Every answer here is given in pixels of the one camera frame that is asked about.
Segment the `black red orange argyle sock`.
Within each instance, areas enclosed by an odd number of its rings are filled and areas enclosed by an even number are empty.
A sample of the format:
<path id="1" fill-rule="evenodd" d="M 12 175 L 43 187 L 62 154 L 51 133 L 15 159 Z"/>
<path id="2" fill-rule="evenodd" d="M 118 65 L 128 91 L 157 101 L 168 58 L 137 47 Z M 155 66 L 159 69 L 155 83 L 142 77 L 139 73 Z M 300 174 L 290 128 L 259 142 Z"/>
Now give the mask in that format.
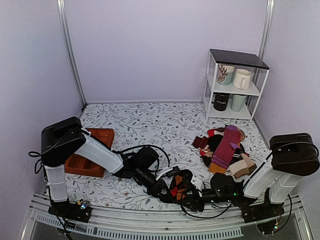
<path id="1" fill-rule="evenodd" d="M 180 170 L 173 176 L 169 187 L 173 203 L 178 203 L 187 197 L 187 193 L 193 189 L 192 178 L 193 173 L 188 169 Z"/>

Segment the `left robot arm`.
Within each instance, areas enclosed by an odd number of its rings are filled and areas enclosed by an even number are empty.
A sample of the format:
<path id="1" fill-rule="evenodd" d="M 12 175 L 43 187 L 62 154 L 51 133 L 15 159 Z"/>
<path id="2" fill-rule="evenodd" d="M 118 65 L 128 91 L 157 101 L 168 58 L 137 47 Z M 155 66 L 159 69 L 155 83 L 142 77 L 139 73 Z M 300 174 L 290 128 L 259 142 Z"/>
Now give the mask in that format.
<path id="1" fill-rule="evenodd" d="M 63 217 L 70 217 L 75 211 L 74 205 L 68 201 L 65 176 L 65 163 L 73 155 L 88 159 L 118 178 L 135 179 L 146 188 L 148 195 L 155 198 L 169 190 L 166 183 L 150 170 L 151 165 L 159 160 L 157 146 L 141 145 L 137 147 L 137 152 L 130 149 L 113 150 L 84 129 L 77 117 L 45 127 L 40 140 L 40 159 L 50 196 L 55 209 Z"/>

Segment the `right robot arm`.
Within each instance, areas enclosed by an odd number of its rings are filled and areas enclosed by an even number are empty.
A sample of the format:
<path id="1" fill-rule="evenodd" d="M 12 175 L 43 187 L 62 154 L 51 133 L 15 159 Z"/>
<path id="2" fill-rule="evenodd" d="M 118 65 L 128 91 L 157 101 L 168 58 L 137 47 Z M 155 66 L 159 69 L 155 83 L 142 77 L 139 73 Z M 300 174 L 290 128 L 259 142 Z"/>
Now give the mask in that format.
<path id="1" fill-rule="evenodd" d="M 181 209 L 202 212 L 205 204 L 221 202 L 248 209 L 264 194 L 258 213 L 262 218 L 269 218 L 283 206 L 303 177 L 320 168 L 320 151 L 308 133 L 275 135 L 269 146 L 269 154 L 247 181 L 235 182 L 231 176 L 216 173 L 211 178 L 210 189 L 199 191 L 191 185 L 182 192 L 177 201 Z"/>

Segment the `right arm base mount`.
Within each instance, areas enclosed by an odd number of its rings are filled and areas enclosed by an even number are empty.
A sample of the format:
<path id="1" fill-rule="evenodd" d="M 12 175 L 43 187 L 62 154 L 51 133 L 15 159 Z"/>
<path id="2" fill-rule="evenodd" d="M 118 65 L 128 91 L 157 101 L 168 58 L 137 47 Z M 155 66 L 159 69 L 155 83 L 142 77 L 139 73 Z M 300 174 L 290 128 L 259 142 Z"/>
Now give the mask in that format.
<path id="1" fill-rule="evenodd" d="M 281 229 L 284 219 L 283 203 L 271 203 L 270 188 L 264 193 L 264 202 L 256 205 L 246 205 L 241 209 L 241 215 L 245 223 L 273 218 L 272 221 L 257 224 L 258 231 L 263 235 L 273 235 Z"/>

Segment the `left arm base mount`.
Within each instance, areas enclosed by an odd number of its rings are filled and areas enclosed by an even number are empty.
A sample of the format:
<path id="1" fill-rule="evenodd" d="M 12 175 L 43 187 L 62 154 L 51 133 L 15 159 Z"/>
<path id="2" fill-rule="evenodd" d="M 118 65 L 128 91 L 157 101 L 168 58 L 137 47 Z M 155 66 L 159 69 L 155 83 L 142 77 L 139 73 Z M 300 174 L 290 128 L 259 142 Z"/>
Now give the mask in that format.
<path id="1" fill-rule="evenodd" d="M 67 220 L 88 223 L 91 217 L 92 208 L 88 201 L 83 199 L 77 202 L 66 201 L 56 202 L 50 198 L 48 213 Z"/>

